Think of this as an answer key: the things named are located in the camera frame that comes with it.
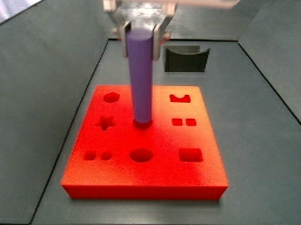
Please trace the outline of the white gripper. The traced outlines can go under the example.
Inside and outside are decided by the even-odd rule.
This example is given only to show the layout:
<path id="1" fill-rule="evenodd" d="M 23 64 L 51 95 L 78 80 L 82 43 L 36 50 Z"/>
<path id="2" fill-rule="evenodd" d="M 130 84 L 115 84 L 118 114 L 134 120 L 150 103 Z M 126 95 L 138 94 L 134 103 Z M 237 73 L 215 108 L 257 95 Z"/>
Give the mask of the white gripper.
<path id="1" fill-rule="evenodd" d="M 131 22 L 124 18 L 118 7 L 123 2 L 162 4 L 163 19 L 153 29 L 153 60 L 157 61 L 161 58 L 161 43 L 170 39 L 166 28 L 174 18 L 178 5 L 230 9 L 238 4 L 240 0 L 102 0 L 102 2 L 103 9 L 108 11 L 111 21 L 115 24 L 115 33 L 122 41 L 122 56 L 124 58 L 128 57 L 126 36 L 131 30 Z"/>

